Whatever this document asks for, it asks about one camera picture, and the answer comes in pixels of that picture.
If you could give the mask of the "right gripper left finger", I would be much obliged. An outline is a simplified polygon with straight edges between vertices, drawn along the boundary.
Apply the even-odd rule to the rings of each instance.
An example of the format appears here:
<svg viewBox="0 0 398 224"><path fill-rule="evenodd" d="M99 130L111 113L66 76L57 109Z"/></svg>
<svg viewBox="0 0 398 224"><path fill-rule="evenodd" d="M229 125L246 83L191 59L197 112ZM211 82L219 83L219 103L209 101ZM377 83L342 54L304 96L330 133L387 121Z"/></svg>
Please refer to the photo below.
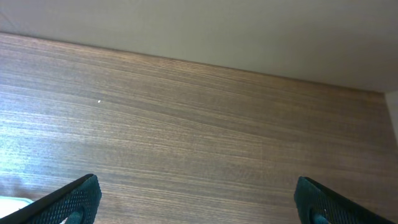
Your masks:
<svg viewBox="0 0 398 224"><path fill-rule="evenodd" d="M86 174L1 218L1 224L93 224L101 196L97 176Z"/></svg>

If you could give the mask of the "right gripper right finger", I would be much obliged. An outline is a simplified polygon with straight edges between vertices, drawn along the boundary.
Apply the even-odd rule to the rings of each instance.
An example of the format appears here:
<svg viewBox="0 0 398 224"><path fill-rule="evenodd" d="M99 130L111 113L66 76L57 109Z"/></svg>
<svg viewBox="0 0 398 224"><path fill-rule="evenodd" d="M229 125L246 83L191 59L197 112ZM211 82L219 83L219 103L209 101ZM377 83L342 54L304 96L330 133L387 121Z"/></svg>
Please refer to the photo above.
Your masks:
<svg viewBox="0 0 398 224"><path fill-rule="evenodd" d="M394 224L309 177L299 177L294 193L302 224Z"/></svg>

